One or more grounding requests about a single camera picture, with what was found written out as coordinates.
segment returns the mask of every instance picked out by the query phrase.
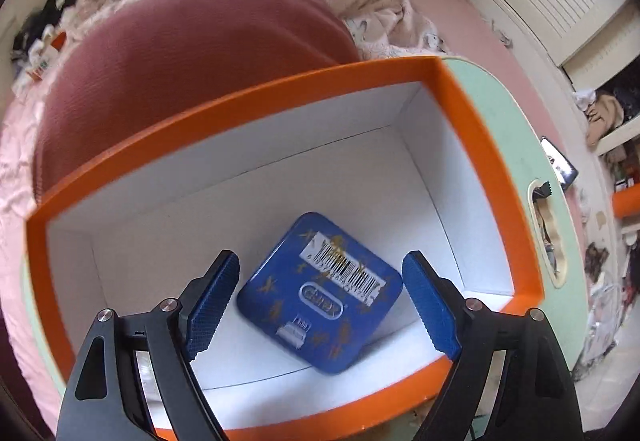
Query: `white wall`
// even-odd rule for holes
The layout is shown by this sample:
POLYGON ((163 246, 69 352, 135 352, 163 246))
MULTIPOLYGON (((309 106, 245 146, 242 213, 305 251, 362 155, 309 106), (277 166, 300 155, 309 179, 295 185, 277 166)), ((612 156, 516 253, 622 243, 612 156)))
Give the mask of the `white wall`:
POLYGON ((512 295, 509 262, 482 183, 455 130, 424 89, 402 112, 399 129, 446 230, 465 289, 512 295))
POLYGON ((71 346, 78 352, 96 313, 107 307, 94 261, 92 238, 51 223, 47 243, 58 307, 71 346))

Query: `barcode sticker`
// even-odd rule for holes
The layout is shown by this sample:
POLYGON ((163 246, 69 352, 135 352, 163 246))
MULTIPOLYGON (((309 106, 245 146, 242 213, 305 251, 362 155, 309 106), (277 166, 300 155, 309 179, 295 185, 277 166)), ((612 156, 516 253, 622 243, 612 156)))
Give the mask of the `barcode sticker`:
POLYGON ((351 257, 319 231, 300 252, 300 258, 320 273, 325 273, 329 280, 366 306, 373 304, 380 289, 386 284, 383 278, 351 257))

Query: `gold pattern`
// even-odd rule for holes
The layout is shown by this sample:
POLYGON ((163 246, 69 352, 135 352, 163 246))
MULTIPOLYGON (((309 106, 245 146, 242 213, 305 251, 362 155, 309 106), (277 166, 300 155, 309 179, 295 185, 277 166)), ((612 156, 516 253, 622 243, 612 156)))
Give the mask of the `gold pattern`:
POLYGON ((329 341, 329 333, 315 332, 311 336, 311 343, 314 347, 320 347, 320 345, 326 344, 329 341))
POLYGON ((358 306, 356 307, 356 310, 358 311, 358 313, 360 313, 361 315, 365 315, 367 313, 371 313, 371 308, 370 306, 366 305, 364 302, 360 302, 358 304, 358 306))
POLYGON ((319 271, 312 277, 312 280, 319 286, 322 286, 327 280, 329 280, 329 272, 319 271))
POLYGON ((329 358, 335 360, 342 354, 342 347, 351 342, 351 322, 345 318, 338 328, 338 341, 329 349, 329 358))
POLYGON ((342 346, 340 344, 334 345, 330 350, 329 350, 329 358, 331 358, 332 360, 335 360, 335 358, 337 358, 338 356, 340 356, 340 353, 342 352, 342 346))
POLYGON ((276 300, 273 302, 271 309, 269 310, 269 315, 265 321, 271 322, 272 324, 278 323, 280 320, 280 315, 282 313, 282 303, 284 300, 276 300))
POLYGON ((313 230, 307 230, 306 233, 300 233, 300 235, 299 235, 299 237, 302 237, 303 239, 306 239, 307 241, 310 241, 315 236, 316 236, 316 233, 313 230))
POLYGON ((341 235, 334 235, 329 239, 329 242, 331 242, 331 245, 335 249, 340 251, 340 253, 344 253, 344 249, 347 246, 347 241, 344 237, 342 237, 341 235))
POLYGON ((270 275, 269 277, 267 277, 267 280, 265 281, 264 285, 260 286, 257 291, 258 293, 269 293, 270 291, 275 292, 276 280, 273 278, 272 275, 270 275))

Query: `clutter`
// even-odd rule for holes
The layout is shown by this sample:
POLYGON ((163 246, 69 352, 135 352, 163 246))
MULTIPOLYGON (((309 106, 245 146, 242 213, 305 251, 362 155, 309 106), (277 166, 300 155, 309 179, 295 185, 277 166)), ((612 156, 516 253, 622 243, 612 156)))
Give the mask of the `clutter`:
POLYGON ((606 161, 614 183, 614 192, 621 192, 640 183, 640 158, 635 140, 610 150, 606 161))
POLYGON ((402 278, 326 217, 303 214, 238 294, 238 309, 325 373, 357 357, 402 291, 402 278))
POLYGON ((609 259, 609 250, 606 247, 598 248, 595 243, 587 247, 584 255, 584 272, 593 283, 596 283, 602 272, 602 265, 609 259))
POLYGON ((25 68, 25 73, 34 81, 41 81, 47 69, 58 59, 58 54, 62 46, 64 46, 65 41, 66 33, 64 31, 55 37, 51 34, 47 35, 45 41, 42 43, 43 47, 37 53, 34 53, 33 57, 31 57, 30 53, 30 65, 25 68))
POLYGON ((616 97, 625 113, 625 122, 640 114, 640 58, 633 60, 602 88, 616 97))
POLYGON ((596 101, 595 89, 583 89, 576 91, 574 94, 574 102, 583 113, 587 108, 596 101))
POLYGON ((76 0, 47 0, 43 9, 30 15, 14 38, 11 62, 14 66, 14 78, 28 64, 31 64, 30 50, 34 43, 44 36, 47 27, 55 28, 65 8, 76 4, 76 0))
POLYGON ((591 294, 587 338, 572 372, 574 381, 587 376, 616 346, 614 336, 622 322, 622 287, 607 272, 599 282, 601 287, 591 294))
POLYGON ((634 184, 614 192, 611 196, 613 215, 618 219, 640 213, 640 185, 634 184))
POLYGON ((616 98, 604 91, 597 91, 598 98, 586 110, 589 120, 587 145, 595 147, 607 132, 622 125, 625 114, 616 98))

